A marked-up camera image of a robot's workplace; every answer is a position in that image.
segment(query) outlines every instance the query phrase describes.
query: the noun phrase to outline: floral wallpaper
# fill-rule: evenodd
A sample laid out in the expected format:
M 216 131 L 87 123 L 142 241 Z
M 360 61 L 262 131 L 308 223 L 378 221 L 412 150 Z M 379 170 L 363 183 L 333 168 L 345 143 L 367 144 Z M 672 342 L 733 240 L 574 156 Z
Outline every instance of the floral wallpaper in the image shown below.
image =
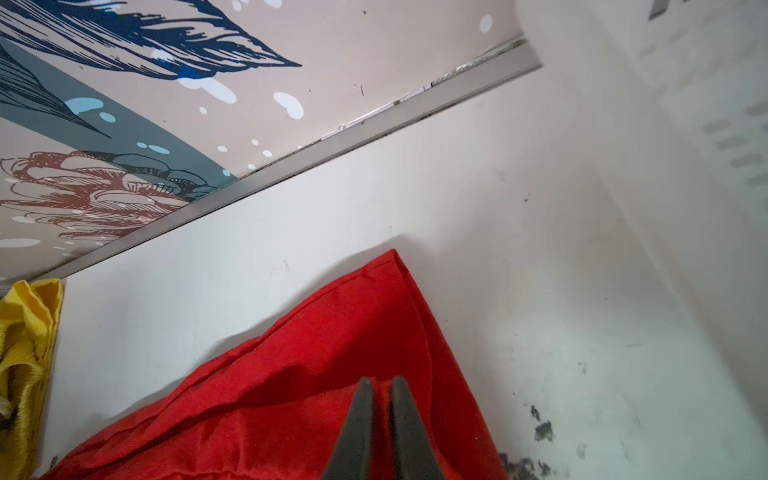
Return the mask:
M 2 0 L 0 289 L 519 35 L 507 0 Z

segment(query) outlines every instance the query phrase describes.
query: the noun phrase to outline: yellow cloth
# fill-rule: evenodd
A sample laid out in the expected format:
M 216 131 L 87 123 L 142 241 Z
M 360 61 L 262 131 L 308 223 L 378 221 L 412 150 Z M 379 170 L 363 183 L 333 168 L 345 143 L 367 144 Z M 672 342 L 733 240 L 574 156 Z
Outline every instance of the yellow cloth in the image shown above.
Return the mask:
M 40 280 L 16 283 L 0 300 L 2 480 L 32 474 L 63 297 L 60 280 Z

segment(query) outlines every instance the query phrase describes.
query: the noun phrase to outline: blue paint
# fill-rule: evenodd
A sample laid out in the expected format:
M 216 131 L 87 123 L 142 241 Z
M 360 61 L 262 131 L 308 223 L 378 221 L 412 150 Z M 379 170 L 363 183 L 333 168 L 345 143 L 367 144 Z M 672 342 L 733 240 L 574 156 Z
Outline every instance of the blue paint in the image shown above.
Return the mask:
M 249 35 L 208 0 L 2 0 L 0 35 L 83 65 L 167 80 L 301 66 Z M 175 55 L 152 58 L 148 49 Z
M 101 120 L 108 121 L 111 124 L 113 124 L 117 120 L 117 118 L 115 118 L 113 114 L 108 114 L 105 111 L 102 111 L 98 116 L 101 117 Z
M 154 150 L 159 154 L 168 155 L 170 151 L 166 148 L 158 147 L 157 145 L 149 145 L 150 150 Z
M 104 107 L 104 102 L 98 98 L 91 97 L 78 97 L 70 98 L 64 102 L 73 114 L 81 114 L 84 111 L 96 110 L 97 108 Z
M 44 2 L 36 2 L 36 4 L 49 1 L 56 2 L 57 0 L 45 0 Z M 81 4 L 86 0 L 71 1 Z M 91 4 L 104 4 L 113 0 L 87 1 Z M 165 5 L 166 2 L 175 3 L 176 0 L 162 0 L 151 4 Z M 2 9 L 6 5 L 8 5 L 7 0 L 0 0 L 0 17 L 2 17 Z M 102 92 L 96 91 L 58 70 L 40 59 L 37 52 L 31 53 L 7 38 L 2 38 L 2 29 L 2 21 L 0 21 L 0 67 L 7 66 L 7 70 L 0 71 L 0 118 L 67 145 L 73 151 L 97 152 L 104 156 L 104 161 L 107 162 L 111 161 L 110 159 L 115 154 L 134 152 L 133 157 L 139 157 L 137 155 L 139 151 L 148 157 L 163 158 L 163 164 L 152 167 L 151 171 L 156 171 L 157 174 L 152 174 L 147 169 L 146 163 L 149 160 L 146 159 L 142 160 L 142 165 L 136 170 L 131 170 L 131 173 L 155 184 L 157 184 L 157 180 L 166 184 L 178 182 L 181 195 L 189 201 L 203 197 L 216 188 L 230 184 L 237 179 L 235 175 L 230 177 L 222 175 L 223 165 L 217 164 L 180 138 L 164 130 L 160 125 L 141 117 L 131 109 L 104 96 Z M 3 51 L 10 58 L 3 58 Z M 34 83 L 35 79 L 39 79 L 41 84 Z M 47 92 L 45 88 L 50 88 L 51 91 Z M 104 107 L 77 116 L 64 103 L 65 100 L 75 98 L 95 98 L 102 101 Z M 119 118 L 119 128 L 106 125 L 107 122 L 98 116 L 101 111 Z M 85 121 L 92 121 L 95 122 L 93 125 L 98 124 L 105 130 L 109 129 L 112 137 L 92 127 L 81 128 L 81 126 L 88 125 Z M 162 148 L 172 154 L 159 154 L 147 150 L 149 147 L 143 142 L 144 139 L 151 140 L 155 145 L 162 145 Z M 39 148 L 32 149 L 30 147 L 31 152 L 35 150 L 39 150 Z M 0 183 L 5 184 L 2 177 L 0 177 Z

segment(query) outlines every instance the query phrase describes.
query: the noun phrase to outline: white wall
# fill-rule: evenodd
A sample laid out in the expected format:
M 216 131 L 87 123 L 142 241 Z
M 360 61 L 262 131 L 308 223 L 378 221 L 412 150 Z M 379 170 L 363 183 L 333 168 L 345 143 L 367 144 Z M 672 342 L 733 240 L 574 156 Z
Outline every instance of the white wall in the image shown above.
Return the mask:
M 624 214 L 768 425 L 768 244 L 591 15 L 585 0 L 521 0 L 526 32 L 594 115 L 589 138 Z
M 768 174 L 768 113 L 747 111 L 768 101 L 768 2 L 674 0 L 652 22 L 650 2 L 588 3 L 678 132 L 768 238 L 768 184 L 760 181 Z
M 71 276 L 41 464 L 395 247 L 511 461 L 758 478 L 765 439 L 598 176 L 580 102 L 545 67 Z

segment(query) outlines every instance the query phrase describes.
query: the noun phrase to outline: red fabric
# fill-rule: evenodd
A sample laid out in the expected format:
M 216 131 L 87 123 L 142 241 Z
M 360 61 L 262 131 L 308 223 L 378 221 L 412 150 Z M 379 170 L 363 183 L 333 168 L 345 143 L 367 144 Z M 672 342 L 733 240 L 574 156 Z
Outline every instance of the red fabric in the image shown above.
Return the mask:
M 397 375 L 408 380 L 446 478 L 507 478 L 435 318 L 390 250 L 94 435 L 43 479 L 319 478 L 362 376 L 376 391 L 370 478 L 394 479 Z

